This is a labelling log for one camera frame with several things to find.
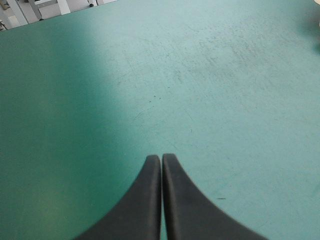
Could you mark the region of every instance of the black rubber tip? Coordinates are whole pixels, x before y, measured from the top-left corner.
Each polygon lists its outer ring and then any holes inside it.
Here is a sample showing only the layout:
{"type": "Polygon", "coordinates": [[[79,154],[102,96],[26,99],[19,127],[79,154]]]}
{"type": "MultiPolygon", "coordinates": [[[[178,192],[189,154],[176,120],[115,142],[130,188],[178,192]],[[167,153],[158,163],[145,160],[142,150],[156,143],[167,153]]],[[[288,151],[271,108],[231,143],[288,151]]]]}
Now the black rubber tip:
{"type": "Polygon", "coordinates": [[[163,155],[162,184],[168,240],[266,240],[210,202],[174,154],[163,155]]]}
{"type": "Polygon", "coordinates": [[[122,199],[76,240],[159,240],[161,164],[156,155],[145,163],[122,199]]]}

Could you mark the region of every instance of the white table leg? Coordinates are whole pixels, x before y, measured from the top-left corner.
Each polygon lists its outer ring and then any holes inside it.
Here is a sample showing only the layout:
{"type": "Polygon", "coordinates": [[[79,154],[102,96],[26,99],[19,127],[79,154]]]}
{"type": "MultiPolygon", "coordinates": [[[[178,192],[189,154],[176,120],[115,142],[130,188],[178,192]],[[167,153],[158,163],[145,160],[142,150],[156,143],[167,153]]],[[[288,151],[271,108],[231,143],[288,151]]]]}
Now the white table leg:
{"type": "Polygon", "coordinates": [[[20,26],[27,25],[28,20],[17,0],[7,0],[20,26]]]}
{"type": "Polygon", "coordinates": [[[5,14],[5,11],[0,7],[0,19],[7,29],[12,29],[11,22],[9,21],[8,16],[5,14]]]}
{"type": "Polygon", "coordinates": [[[66,0],[57,0],[60,8],[61,15],[71,13],[70,8],[66,0]]]}

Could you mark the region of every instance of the floor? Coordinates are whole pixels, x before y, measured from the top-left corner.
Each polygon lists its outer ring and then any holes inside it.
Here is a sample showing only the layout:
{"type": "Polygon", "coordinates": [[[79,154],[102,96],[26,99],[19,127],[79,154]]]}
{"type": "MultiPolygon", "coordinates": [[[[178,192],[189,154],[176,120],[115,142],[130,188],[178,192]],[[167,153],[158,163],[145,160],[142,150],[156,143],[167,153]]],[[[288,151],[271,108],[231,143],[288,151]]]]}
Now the floor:
{"type": "MultiPolygon", "coordinates": [[[[6,3],[6,0],[0,0],[0,1],[4,4],[6,3]]],[[[71,12],[76,12],[79,10],[84,10],[84,9],[89,8],[89,3],[87,0],[66,0],[66,1],[67,1],[67,4],[68,4],[71,12]]],[[[110,2],[114,2],[114,1],[116,1],[116,0],[103,0],[101,2],[106,4],[106,3],[110,3],[110,2]]],[[[20,5],[22,11],[24,12],[25,17],[29,23],[35,23],[38,21],[35,13],[33,12],[32,8],[28,2],[25,2],[24,0],[18,0],[18,3],[20,5]]],[[[12,27],[13,28],[19,27],[19,22],[18,22],[16,16],[14,15],[12,9],[8,8],[4,12],[8,16],[8,18],[12,24],[12,27]]],[[[49,18],[53,18],[53,17],[61,15],[60,9],[59,9],[59,6],[57,3],[50,5],[50,6],[40,8],[40,12],[41,12],[41,15],[43,16],[43,19],[49,19],[49,18]]]]}

